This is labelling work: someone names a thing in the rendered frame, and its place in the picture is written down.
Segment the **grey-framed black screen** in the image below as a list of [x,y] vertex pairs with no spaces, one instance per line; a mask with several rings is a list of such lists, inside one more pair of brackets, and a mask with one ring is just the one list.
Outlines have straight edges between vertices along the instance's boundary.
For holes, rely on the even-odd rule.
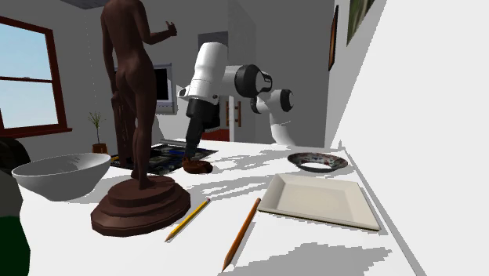
[[127,78],[126,81],[133,92],[137,92],[137,88],[142,88],[143,92],[146,92],[149,88],[147,79],[150,78],[154,83],[155,114],[175,114],[177,100],[172,84],[172,64],[154,64],[153,70],[153,77],[148,73],[137,75],[137,78]]

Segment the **small brown round object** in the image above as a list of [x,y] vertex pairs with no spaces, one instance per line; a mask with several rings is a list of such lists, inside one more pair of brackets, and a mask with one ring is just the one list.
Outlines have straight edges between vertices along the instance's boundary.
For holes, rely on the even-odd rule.
[[213,170],[213,166],[209,162],[194,160],[188,157],[183,157],[182,167],[190,174],[206,174],[211,173]]

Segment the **dark printed magazine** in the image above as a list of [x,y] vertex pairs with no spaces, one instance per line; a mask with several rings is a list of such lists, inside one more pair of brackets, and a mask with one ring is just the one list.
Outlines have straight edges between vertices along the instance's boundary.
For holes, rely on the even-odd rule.
[[[160,145],[152,146],[150,152],[149,167],[147,169],[148,174],[165,175],[172,171],[175,171],[182,167],[182,158],[185,152],[185,146],[176,144],[163,143]],[[194,159],[201,160],[217,151],[198,148]],[[128,162],[125,166],[122,166],[118,155],[111,156],[111,166],[133,169],[133,164]]]

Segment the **brown standing figure statue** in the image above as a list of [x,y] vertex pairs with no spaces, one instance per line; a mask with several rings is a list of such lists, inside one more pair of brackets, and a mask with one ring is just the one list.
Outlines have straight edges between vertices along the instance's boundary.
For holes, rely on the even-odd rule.
[[129,237],[167,227],[190,208],[190,194],[173,178],[148,176],[152,126],[157,104],[157,81],[144,46],[175,36],[167,30],[150,31],[141,0],[109,0],[100,17],[103,58],[114,100],[123,100],[135,113],[131,177],[109,189],[92,211],[94,231],[106,236]]

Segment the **yellow pencil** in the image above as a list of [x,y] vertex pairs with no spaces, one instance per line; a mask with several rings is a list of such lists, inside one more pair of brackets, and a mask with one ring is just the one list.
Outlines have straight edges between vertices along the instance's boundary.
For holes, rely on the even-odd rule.
[[174,228],[165,239],[167,242],[174,238],[200,211],[202,211],[211,201],[207,198],[189,216],[187,216],[176,228]]

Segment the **potted plant brown pot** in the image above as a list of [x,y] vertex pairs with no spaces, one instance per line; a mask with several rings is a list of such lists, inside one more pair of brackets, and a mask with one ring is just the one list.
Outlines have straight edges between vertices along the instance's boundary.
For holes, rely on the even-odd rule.
[[88,120],[94,125],[96,129],[97,143],[93,144],[92,152],[98,154],[108,154],[107,145],[100,142],[100,123],[102,122],[100,112],[90,112]]

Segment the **orange pencil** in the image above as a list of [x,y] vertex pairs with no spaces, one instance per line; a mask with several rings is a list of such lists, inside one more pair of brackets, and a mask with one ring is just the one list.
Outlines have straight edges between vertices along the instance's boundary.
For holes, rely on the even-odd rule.
[[248,230],[249,228],[249,225],[251,224],[251,221],[257,211],[257,208],[259,206],[259,203],[261,202],[261,198],[257,198],[255,200],[255,203],[254,205],[252,206],[251,210],[249,211],[245,221],[243,222],[242,226],[241,226],[241,229],[239,230],[236,238],[234,239],[234,242],[232,244],[232,246],[230,247],[228,253],[226,254],[226,257],[223,261],[223,266],[222,266],[222,271],[225,271],[226,268],[231,264],[244,236],[245,236],[245,233],[246,231]]

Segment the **patterned round deep plate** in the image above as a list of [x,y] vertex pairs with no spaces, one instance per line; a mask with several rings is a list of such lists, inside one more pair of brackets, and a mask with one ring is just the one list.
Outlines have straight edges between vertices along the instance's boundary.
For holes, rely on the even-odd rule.
[[[344,158],[332,154],[302,152],[288,156],[288,160],[298,168],[312,173],[331,173],[335,170],[348,166],[348,161]],[[325,165],[325,168],[314,168],[306,166],[306,163],[316,163]]]

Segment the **white square plate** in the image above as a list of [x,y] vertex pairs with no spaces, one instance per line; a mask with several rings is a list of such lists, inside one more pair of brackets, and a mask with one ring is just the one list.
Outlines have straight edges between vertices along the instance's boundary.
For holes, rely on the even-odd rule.
[[381,229],[359,184],[346,180],[277,174],[258,210],[371,231]]

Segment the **white bowl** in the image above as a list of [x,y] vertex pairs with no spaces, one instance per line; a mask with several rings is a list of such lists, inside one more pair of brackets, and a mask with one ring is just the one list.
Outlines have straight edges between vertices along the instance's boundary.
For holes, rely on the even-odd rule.
[[110,167],[108,154],[68,154],[29,162],[12,171],[17,183],[42,197],[63,202],[89,194]]

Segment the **red-framed window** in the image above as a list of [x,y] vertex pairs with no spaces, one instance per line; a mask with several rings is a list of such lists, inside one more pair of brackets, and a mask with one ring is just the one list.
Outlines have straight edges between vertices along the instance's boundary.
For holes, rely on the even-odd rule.
[[0,136],[67,133],[51,29],[0,16]]

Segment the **dark grey green chair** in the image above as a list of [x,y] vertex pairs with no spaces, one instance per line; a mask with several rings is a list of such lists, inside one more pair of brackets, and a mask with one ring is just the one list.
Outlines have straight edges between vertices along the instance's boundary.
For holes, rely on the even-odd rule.
[[30,162],[24,146],[0,136],[0,276],[28,276],[31,249],[20,222],[23,198],[13,169]]

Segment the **dark-framed wall picture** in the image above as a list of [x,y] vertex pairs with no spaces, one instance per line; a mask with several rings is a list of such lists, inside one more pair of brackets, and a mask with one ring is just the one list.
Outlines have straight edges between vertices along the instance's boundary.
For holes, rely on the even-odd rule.
[[335,49],[336,49],[336,39],[337,39],[337,29],[339,20],[339,6],[335,6],[335,12],[331,23],[330,32],[330,48],[329,48],[329,60],[328,60],[328,70],[330,71],[335,63]]

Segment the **green wall picture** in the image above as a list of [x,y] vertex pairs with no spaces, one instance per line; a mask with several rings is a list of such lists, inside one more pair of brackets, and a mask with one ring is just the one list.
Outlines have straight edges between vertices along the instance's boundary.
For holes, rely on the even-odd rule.
[[375,0],[350,0],[346,44],[349,45]]

